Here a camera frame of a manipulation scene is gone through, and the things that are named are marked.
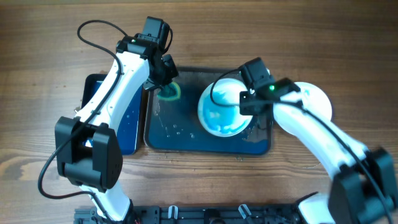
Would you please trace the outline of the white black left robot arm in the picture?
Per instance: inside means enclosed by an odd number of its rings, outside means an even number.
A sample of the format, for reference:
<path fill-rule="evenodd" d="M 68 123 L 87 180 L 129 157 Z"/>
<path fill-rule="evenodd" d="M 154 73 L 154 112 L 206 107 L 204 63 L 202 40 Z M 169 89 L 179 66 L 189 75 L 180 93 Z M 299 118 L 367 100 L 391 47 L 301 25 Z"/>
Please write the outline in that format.
<path fill-rule="evenodd" d="M 59 175 L 88 194 L 107 223 L 132 223 L 132 202 L 118 179 L 123 156 L 117 130 L 140 88 L 164 88 L 178 75 L 165 37 L 125 36 L 113 54 L 112 69 L 90 101 L 74 118 L 55 125 Z"/>

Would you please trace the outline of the green yellow sponge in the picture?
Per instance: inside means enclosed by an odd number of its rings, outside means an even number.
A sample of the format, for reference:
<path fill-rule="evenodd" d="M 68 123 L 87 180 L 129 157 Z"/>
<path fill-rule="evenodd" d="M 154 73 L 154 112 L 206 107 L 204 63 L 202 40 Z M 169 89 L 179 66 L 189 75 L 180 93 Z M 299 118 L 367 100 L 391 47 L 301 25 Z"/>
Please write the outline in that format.
<path fill-rule="evenodd" d="M 181 97 L 181 89 L 176 82 L 171 82 L 158 92 L 157 97 L 162 101 L 176 101 Z"/>

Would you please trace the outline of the white plate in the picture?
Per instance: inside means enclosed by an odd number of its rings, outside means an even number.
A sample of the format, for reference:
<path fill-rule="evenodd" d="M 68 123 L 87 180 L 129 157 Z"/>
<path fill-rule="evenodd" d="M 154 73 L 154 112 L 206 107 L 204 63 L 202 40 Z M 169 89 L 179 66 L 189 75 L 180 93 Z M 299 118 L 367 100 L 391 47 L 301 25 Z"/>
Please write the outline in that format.
<path fill-rule="evenodd" d="M 249 126 L 252 115 L 241 115 L 239 94 L 246 91 L 244 83 L 234 78 L 223 78 L 211 83 L 198 102 L 198 119 L 210 134 L 231 137 Z"/>
<path fill-rule="evenodd" d="M 309 110 L 319 118 L 332 119 L 333 110 L 329 97 L 319 87 L 307 82 L 295 82 L 300 91 L 291 91 L 282 96 L 281 101 L 296 103 L 301 101 L 303 108 Z M 299 131 L 307 132 L 313 129 L 313 118 L 302 110 L 293 106 L 276 104 L 273 106 L 274 119 L 277 124 L 288 133 L 297 136 Z"/>

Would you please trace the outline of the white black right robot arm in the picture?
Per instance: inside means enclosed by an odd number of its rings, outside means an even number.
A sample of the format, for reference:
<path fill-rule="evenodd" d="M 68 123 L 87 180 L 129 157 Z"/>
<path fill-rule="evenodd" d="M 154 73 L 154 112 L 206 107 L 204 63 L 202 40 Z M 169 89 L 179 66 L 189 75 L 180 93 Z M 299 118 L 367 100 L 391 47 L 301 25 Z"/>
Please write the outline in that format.
<path fill-rule="evenodd" d="M 298 204 L 307 223 L 392 223 L 397 184 L 392 156 L 370 151 L 331 121 L 332 107 L 319 87 L 288 78 L 242 91 L 241 114 L 272 111 L 278 125 L 295 136 L 319 160 L 331 181 L 328 194 Z"/>

